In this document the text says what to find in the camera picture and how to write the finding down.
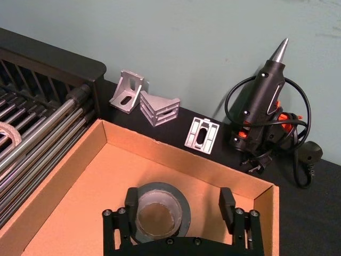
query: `cardboard box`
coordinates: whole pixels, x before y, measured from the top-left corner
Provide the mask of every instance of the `cardboard box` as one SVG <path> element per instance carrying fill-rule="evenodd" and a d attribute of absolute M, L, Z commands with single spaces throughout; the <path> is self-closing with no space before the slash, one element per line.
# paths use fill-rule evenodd
<path fill-rule="evenodd" d="M 166 182 L 191 208 L 188 236 L 231 244 L 220 187 L 261 213 L 265 255 L 279 254 L 279 188 L 187 151 L 97 120 L 0 230 L 0 255 L 103 255 L 102 211 L 129 187 Z"/>

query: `glue gun nozzle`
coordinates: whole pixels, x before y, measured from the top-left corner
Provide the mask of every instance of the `glue gun nozzle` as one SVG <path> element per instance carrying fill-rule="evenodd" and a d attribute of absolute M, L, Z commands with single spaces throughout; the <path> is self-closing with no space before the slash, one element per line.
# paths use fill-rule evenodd
<path fill-rule="evenodd" d="M 284 53 L 286 52 L 286 48 L 288 45 L 288 41 L 289 41 L 288 38 L 286 38 L 282 41 L 282 43 L 278 46 L 276 51 L 270 57 L 270 60 L 282 63 L 283 56 L 284 56 Z"/>

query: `silver metal rod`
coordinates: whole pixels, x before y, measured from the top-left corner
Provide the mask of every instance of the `silver metal rod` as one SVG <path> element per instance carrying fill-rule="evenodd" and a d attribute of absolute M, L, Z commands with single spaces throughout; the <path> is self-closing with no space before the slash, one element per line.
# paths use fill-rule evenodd
<path fill-rule="evenodd" d="M 20 118 L 23 114 L 26 113 L 26 109 L 21 108 L 19 109 L 17 112 L 14 113 L 13 116 L 11 116 L 10 118 L 8 118 L 5 123 L 11 124 L 13 123 L 15 120 L 17 120 L 18 118 Z"/>
<path fill-rule="evenodd" d="M 14 169 L 12 169 L 6 176 L 0 177 L 0 197 L 3 196 L 7 190 L 20 177 L 32 167 L 32 165 L 60 138 L 65 131 L 72 125 L 72 123 L 81 116 L 83 109 L 79 108 L 76 112 L 70 115 L 62 124 L 53 130 L 38 146 L 32 150 Z"/>
<path fill-rule="evenodd" d="M 4 118 L 5 116 L 7 116 L 10 112 L 12 112 L 15 109 L 16 109 L 15 105 L 10 104 L 7 108 L 5 108 L 4 110 L 2 110 L 0 112 L 0 119 Z"/>
<path fill-rule="evenodd" d="M 65 115 L 74 109 L 76 102 L 73 99 L 67 100 L 60 108 L 58 108 L 40 127 L 25 138 L 19 145 L 17 145 L 1 162 L 0 175 L 4 173 L 7 168 L 15 163 L 22 155 L 30 151 L 49 131 L 54 128 L 57 123 L 62 120 Z"/>
<path fill-rule="evenodd" d="M 44 168 L 54 157 L 60 152 L 67 142 L 86 124 L 82 118 L 58 140 L 31 168 L 27 171 L 22 178 L 17 182 L 9 192 L 0 200 L 0 214 L 7 208 L 7 206 L 24 190 L 32 179 Z"/>
<path fill-rule="evenodd" d="M 33 130 L 35 130 L 38 126 L 40 126 L 43 121 L 46 120 L 45 116 L 42 116 L 36 123 L 34 123 L 34 125 L 32 125 L 23 135 L 21 135 L 21 139 L 25 139 Z M 0 161 L 2 161 L 2 159 L 5 158 L 5 156 L 7 156 L 13 149 L 11 147 L 7 147 L 5 148 L 1 153 L 0 153 Z"/>
<path fill-rule="evenodd" d="M 39 126 L 41 126 L 42 123 L 45 122 L 45 120 L 47 119 L 46 116 L 42 116 L 41 118 L 39 118 L 39 120 L 37 122 L 34 123 L 34 125 L 32 125 L 29 129 L 27 129 L 26 132 L 24 132 L 21 135 L 21 138 L 26 138 L 28 135 L 30 135 L 35 129 L 37 129 Z"/>
<path fill-rule="evenodd" d="M 39 186 L 39 184 L 46 178 L 46 176 L 54 169 L 57 163 L 64 157 L 64 155 L 73 147 L 78 139 L 85 133 L 86 128 L 82 128 L 62 149 L 62 151 L 51 160 L 50 163 L 39 173 L 36 179 L 30 184 L 24 193 L 20 194 L 15 201 L 8 206 L 4 214 L 0 215 L 0 229 L 13 216 L 13 214 L 20 208 L 20 206 L 27 200 L 32 192 Z"/>
<path fill-rule="evenodd" d="M 20 131 L 24 126 L 28 125 L 34 118 L 36 118 L 37 114 L 35 112 L 29 114 L 23 121 L 21 121 L 15 127 L 18 131 Z"/>

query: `silver metal bracket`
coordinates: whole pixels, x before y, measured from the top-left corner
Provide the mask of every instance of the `silver metal bracket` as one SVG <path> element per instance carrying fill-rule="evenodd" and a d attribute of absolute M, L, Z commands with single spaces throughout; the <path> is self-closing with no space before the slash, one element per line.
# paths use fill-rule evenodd
<path fill-rule="evenodd" d="M 110 104 L 129 114 L 139 104 L 140 91 L 144 87 L 144 77 L 133 72 L 122 70 L 121 79 Z"/>
<path fill-rule="evenodd" d="M 153 127 L 175 119 L 179 106 L 180 99 L 178 98 L 169 100 L 141 91 L 140 109 Z"/>
<path fill-rule="evenodd" d="M 188 132 L 185 146 L 211 154 L 218 129 L 219 125 L 212 123 L 209 119 L 195 117 Z"/>

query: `cable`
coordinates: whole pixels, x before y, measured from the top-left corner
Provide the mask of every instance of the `cable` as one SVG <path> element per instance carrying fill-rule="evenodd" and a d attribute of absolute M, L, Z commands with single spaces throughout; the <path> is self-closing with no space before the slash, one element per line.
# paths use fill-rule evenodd
<path fill-rule="evenodd" d="M 281 124 L 291 124 L 293 125 L 293 127 L 291 128 L 291 130 L 289 131 L 289 133 L 282 138 L 281 140 L 279 140 L 277 143 L 275 143 L 275 145 L 273 146 L 273 148 L 270 148 L 268 150 L 266 150 L 266 152 L 262 153 L 259 156 L 253 156 L 253 160 L 258 160 L 261 159 L 264 156 L 268 156 L 272 153 L 272 151 L 280 146 L 282 143 L 284 143 L 287 139 L 289 139 L 290 137 L 294 138 L 294 143 L 293 146 L 291 148 L 289 148 L 286 153 L 294 153 L 294 178 L 295 178 L 295 182 L 297 183 L 297 185 L 300 188 L 307 188 L 311 182 L 312 182 L 312 172 L 305 172 L 306 176 L 307 176 L 307 183 L 306 184 L 302 184 L 298 178 L 297 175 L 297 170 L 298 170 L 298 157 L 297 157 L 297 149 L 305 142 L 305 140 L 307 139 L 309 132 L 310 132 L 310 128 L 311 128 L 311 108 L 310 108 L 310 104 L 308 101 L 308 98 L 306 96 L 306 94 L 304 93 L 304 91 L 302 90 L 301 87 L 299 87 L 298 84 L 296 84 L 294 81 L 285 78 L 285 82 L 290 84 L 292 87 L 294 87 L 296 89 L 296 91 L 298 91 L 298 93 L 302 96 L 305 106 L 306 106 L 306 110 L 307 110 L 307 122 L 301 121 L 297 119 L 297 116 L 295 114 L 292 114 L 293 119 L 287 119 L 287 120 L 278 120 L 278 121 L 267 121 L 267 122 L 263 122 L 263 123 L 256 123 L 256 124 L 244 124 L 244 123 L 239 123 L 237 121 L 235 121 L 232 116 L 229 113 L 229 101 L 233 95 L 233 93 L 240 88 L 241 86 L 245 85 L 246 83 L 249 83 L 251 81 L 253 81 L 256 78 L 256 76 L 252 76 L 249 78 L 244 79 L 243 81 L 241 81 L 240 83 L 238 83 L 237 85 L 235 85 L 230 92 L 227 94 L 226 96 L 226 100 L 225 100 L 225 113 L 227 118 L 235 125 L 238 126 L 244 126 L 244 127 L 261 127 L 261 126 L 270 126 L 270 125 L 281 125 Z M 297 134 L 297 126 L 298 125 L 302 125 L 304 126 L 304 130 L 300 133 Z"/>

